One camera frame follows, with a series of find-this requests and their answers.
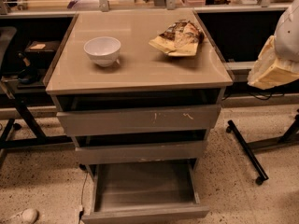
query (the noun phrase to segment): terrazzo floor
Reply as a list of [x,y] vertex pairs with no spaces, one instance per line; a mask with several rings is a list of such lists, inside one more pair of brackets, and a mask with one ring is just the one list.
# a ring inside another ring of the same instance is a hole
[[[281,136],[297,114],[299,100],[294,99],[285,105],[271,101],[234,106],[224,102],[194,175],[201,203],[208,205],[210,212],[203,219],[163,224],[299,223],[299,146],[257,153],[269,175],[269,180],[258,186],[257,174],[242,147],[226,132],[231,119],[248,142]],[[36,120],[48,135],[63,133],[56,118]],[[10,138],[32,136],[22,120],[19,122],[22,129]],[[39,212],[37,224],[74,224],[81,204],[85,212],[90,210],[93,182],[79,169],[73,144],[1,150],[0,180],[0,219],[31,207]]]

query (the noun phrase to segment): white bowl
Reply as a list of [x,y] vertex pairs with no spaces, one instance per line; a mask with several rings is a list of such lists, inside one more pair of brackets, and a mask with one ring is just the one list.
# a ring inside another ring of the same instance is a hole
[[84,45],[88,57],[102,67],[112,65],[118,59],[120,50],[121,42],[109,36],[96,37]]

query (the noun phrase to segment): cabinet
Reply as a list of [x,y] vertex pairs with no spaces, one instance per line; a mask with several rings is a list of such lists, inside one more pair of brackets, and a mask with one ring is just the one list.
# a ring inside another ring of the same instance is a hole
[[[207,39],[191,58],[170,58],[149,46],[179,19],[199,26],[190,9],[78,14],[46,91],[93,178],[92,210],[84,223],[144,223],[208,212],[193,171],[232,80]],[[122,44],[118,63],[105,69],[83,51],[87,40],[100,35]]]

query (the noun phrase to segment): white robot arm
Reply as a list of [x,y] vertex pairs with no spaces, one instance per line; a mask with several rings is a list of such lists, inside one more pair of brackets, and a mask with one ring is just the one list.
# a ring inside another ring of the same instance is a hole
[[299,0],[294,0],[281,15],[274,37],[276,55],[299,62]]

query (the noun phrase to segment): drawer front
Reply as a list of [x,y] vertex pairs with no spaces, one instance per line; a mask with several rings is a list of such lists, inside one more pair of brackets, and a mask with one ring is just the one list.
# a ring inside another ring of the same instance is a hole
[[207,140],[126,146],[77,147],[78,161],[84,165],[139,161],[199,159]]
[[57,117],[68,136],[213,128],[219,105],[113,109],[59,112]]
[[153,223],[205,217],[187,161],[113,163],[97,166],[86,224]]

